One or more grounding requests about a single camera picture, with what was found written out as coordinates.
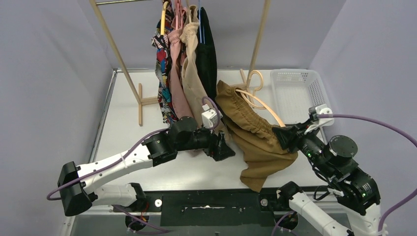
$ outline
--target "white table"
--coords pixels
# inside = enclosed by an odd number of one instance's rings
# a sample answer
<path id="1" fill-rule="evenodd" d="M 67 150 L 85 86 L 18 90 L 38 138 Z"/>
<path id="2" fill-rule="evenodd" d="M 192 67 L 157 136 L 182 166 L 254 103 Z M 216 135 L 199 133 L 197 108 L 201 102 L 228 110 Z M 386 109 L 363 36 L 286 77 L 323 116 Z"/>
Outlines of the white table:
<path id="1" fill-rule="evenodd" d="M 274 109 L 270 70 L 260 71 L 265 79 L 264 87 L 257 96 Z M 135 72 L 130 74 L 133 82 L 142 83 L 143 96 L 156 96 L 158 79 L 153 71 Z M 218 72 L 218 79 L 233 85 L 242 83 L 239 71 L 225 70 Z M 251 86 L 259 85 L 256 75 Z M 166 128 L 162 123 L 162 115 L 158 104 L 143 107 L 143 127 L 138 125 L 138 104 L 133 96 L 125 76 L 117 74 L 116 84 L 107 113 L 96 160 L 102 160 L 131 148 L 141 137 L 156 129 Z M 266 110 L 256 112 L 270 123 L 276 121 Z M 243 154 L 236 145 L 231 145 L 236 156 L 221 162 L 215 162 L 201 151 L 179 152 L 176 160 L 145 170 L 136 171 L 118 178 L 111 184 L 140 183 L 145 191 L 156 190 L 199 190 L 199 189 L 232 189 L 247 188 L 241 183 L 239 176 L 247 168 Z M 288 168 L 269 176 L 264 187 L 279 187 L 294 181 L 300 186 L 317 186 L 325 183 L 318 179 L 306 157 L 298 154 L 297 160 Z"/>

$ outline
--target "beige pants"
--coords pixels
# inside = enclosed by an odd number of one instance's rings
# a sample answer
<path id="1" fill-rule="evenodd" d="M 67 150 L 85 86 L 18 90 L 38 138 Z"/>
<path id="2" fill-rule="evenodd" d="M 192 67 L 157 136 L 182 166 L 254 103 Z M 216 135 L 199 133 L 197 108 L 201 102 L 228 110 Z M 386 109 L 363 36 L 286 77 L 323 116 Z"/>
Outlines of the beige pants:
<path id="1" fill-rule="evenodd" d="M 240 181 L 259 192 L 269 175 L 290 166 L 298 154 L 281 148 L 272 132 L 273 126 L 256 114 L 235 89 L 219 81 L 216 102 L 227 116 L 225 125 L 243 150 L 243 159 L 248 165 L 240 174 Z"/>

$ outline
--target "multicolored patterned fabric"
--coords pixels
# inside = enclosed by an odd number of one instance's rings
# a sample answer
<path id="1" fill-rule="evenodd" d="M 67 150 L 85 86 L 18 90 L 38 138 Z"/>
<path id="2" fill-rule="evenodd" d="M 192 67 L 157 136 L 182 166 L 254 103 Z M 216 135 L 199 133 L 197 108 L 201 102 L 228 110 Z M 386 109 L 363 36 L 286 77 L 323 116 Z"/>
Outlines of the multicolored patterned fabric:
<path id="1" fill-rule="evenodd" d="M 172 67 L 168 34 L 174 30 L 172 27 L 174 16 L 171 3 L 169 3 L 165 14 L 164 35 L 161 35 L 161 21 L 159 21 L 156 27 L 155 35 L 152 38 L 152 46 L 157 48 L 155 74 L 159 79 L 158 102 L 161 108 L 163 121 L 164 123 L 170 124 L 170 126 L 174 122 L 178 121 L 178 117 L 175 115 L 175 111 L 172 106 L 172 97 L 169 90 L 168 79 L 168 74 Z"/>

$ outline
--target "clothing rack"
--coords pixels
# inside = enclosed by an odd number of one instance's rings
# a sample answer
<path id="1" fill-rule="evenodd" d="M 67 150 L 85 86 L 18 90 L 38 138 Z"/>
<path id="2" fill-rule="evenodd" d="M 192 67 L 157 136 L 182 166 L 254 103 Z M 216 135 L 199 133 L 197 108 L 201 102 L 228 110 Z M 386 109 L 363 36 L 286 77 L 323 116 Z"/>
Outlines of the clothing rack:
<path id="1" fill-rule="evenodd" d="M 150 105 L 150 104 L 157 104 L 158 103 L 158 99 L 157 97 L 147 97 L 147 98 L 143 98 L 142 97 L 142 84 L 139 83 L 138 85 L 138 90 L 136 91 L 135 85 L 133 84 L 132 78 L 130 77 L 129 72 L 127 71 L 126 65 L 124 64 L 124 61 L 120 55 L 120 52 L 116 46 L 116 43 L 112 37 L 112 34 L 110 33 L 109 27 L 107 26 L 106 21 L 104 20 L 103 14 L 100 11 L 99 6 L 101 5 L 109 5 L 109 4 L 116 4 L 116 3 L 124 3 L 124 2 L 134 2 L 134 1 L 145 1 L 145 0 L 116 0 L 116 1 L 107 1 L 107 2 L 96 2 L 96 0 L 89 0 L 90 4 L 94 10 L 94 13 L 98 19 L 98 21 L 100 22 L 101 27 L 103 28 L 104 33 L 106 34 L 107 40 L 109 41 L 110 46 L 112 47 L 112 50 L 120 64 L 120 68 L 123 72 L 123 74 L 126 77 L 127 82 L 129 83 L 130 88 L 132 89 L 133 95 L 136 98 L 136 101 L 138 102 L 138 108 L 139 108 L 139 125 L 142 126 L 143 125 L 143 110 L 142 107 L 145 105 Z M 258 35 L 256 37 L 256 42 L 255 42 L 255 47 L 253 49 L 253 53 L 252 53 L 252 59 L 251 59 L 251 63 L 250 63 L 250 67 L 249 67 L 249 71 L 248 71 L 248 79 L 249 79 L 249 74 L 252 70 L 254 70 L 255 68 L 255 63 L 256 63 L 256 58 L 258 56 L 258 50 L 259 50 L 259 46 L 261 44 L 261 40 L 262 40 L 262 35 L 264 32 L 264 28 L 265 28 L 265 23 L 267 21 L 267 17 L 268 17 L 268 11 L 269 11 L 269 6 L 270 6 L 270 2 L 271 0 L 265 0 L 264 2 L 264 9 L 262 12 L 262 18 L 261 18 L 261 23 L 259 26 L 259 30 L 258 30 Z M 243 84 L 237 85 L 241 88 L 243 88 L 244 90 L 248 91 L 248 86 L 247 86 L 247 78 L 244 75 L 243 71 L 241 70 L 240 72 L 241 76 L 242 76 L 242 81 Z"/>

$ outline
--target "wall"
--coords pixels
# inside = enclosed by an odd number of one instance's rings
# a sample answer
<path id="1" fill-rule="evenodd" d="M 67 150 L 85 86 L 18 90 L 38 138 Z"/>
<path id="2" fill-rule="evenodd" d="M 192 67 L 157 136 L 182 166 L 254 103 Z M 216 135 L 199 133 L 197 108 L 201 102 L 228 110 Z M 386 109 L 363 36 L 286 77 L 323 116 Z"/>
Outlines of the wall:
<path id="1" fill-rule="evenodd" d="M 335 113 L 393 124 L 417 137 L 417 1 L 347 0 L 311 63 Z M 336 120 L 328 134 L 359 146 L 356 160 L 375 178 L 382 209 L 417 186 L 416 148 L 398 134 L 363 121 Z M 388 217 L 393 235 L 415 235 L 416 200 Z"/>
<path id="2" fill-rule="evenodd" d="M 307 68 L 346 0 L 273 0 L 259 48 L 257 69 Z M 249 68 L 263 0 L 202 0 L 216 46 L 219 68 Z M 78 0 L 113 68 L 120 67 L 87 0 Z M 161 0 L 100 7 L 130 68 L 155 68 L 150 45 L 161 18 Z"/>
<path id="3" fill-rule="evenodd" d="M 0 1 L 0 229 L 56 236 L 46 195 L 88 161 L 112 70 L 76 1 Z"/>

